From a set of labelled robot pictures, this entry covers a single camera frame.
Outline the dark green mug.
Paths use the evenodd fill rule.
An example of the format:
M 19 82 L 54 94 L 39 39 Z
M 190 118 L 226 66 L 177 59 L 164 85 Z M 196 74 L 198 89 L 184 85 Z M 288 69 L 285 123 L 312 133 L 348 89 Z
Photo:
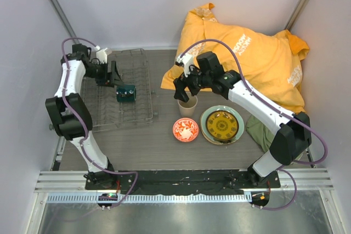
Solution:
M 136 87 L 132 84 L 125 84 L 116 88 L 116 99 L 118 102 L 135 102 Z

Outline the beige tall cup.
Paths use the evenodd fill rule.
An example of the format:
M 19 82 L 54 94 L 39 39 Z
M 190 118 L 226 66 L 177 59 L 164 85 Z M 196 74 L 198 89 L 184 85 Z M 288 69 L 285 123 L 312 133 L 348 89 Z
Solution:
M 197 96 L 191 96 L 187 102 L 177 100 L 178 107 L 180 110 L 180 115 L 182 117 L 191 117 L 198 103 Z

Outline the white orange patterned bowl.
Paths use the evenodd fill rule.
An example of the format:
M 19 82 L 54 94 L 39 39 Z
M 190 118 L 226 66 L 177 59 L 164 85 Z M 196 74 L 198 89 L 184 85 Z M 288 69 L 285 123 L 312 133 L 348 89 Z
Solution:
M 174 137 L 181 142 L 191 142 L 199 134 L 198 124 L 191 118 L 178 119 L 172 128 Z

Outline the yellow patterned plate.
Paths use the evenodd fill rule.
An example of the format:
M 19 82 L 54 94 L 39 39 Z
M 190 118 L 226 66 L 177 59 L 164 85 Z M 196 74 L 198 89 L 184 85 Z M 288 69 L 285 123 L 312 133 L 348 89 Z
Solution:
M 205 122 L 209 134 L 220 142 L 232 140 L 239 131 L 236 117 L 229 111 L 217 110 L 209 114 Z

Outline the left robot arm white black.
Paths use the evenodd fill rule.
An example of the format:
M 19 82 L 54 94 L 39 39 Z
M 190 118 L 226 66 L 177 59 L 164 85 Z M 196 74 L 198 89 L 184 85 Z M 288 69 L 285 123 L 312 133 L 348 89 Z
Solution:
M 74 44 L 71 53 L 63 54 L 59 88 L 52 98 L 45 101 L 45 106 L 55 132 L 72 143 L 85 160 L 88 166 L 84 175 L 86 181 L 109 190 L 116 185 L 117 175 L 94 138 L 92 116 L 80 92 L 84 78 L 94 79 L 101 87 L 116 88 L 124 82 L 116 61 L 107 60 L 111 50 L 100 47 L 95 47 L 95 50 L 96 56 L 92 58 L 90 47 Z

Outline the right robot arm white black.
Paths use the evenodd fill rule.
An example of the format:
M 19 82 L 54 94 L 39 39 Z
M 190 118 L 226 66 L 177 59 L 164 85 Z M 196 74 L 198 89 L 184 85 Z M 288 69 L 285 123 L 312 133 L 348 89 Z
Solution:
M 225 71 L 215 53 L 205 52 L 196 58 L 186 53 L 175 59 L 175 65 L 183 69 L 173 81 L 175 99 L 187 102 L 187 89 L 197 95 L 201 89 L 209 88 L 243 107 L 274 135 L 269 150 L 247 170 L 248 182 L 253 187 L 261 187 L 273 171 L 291 164 L 311 145 L 310 119 L 306 113 L 295 114 L 272 102 L 245 82 L 238 72 Z

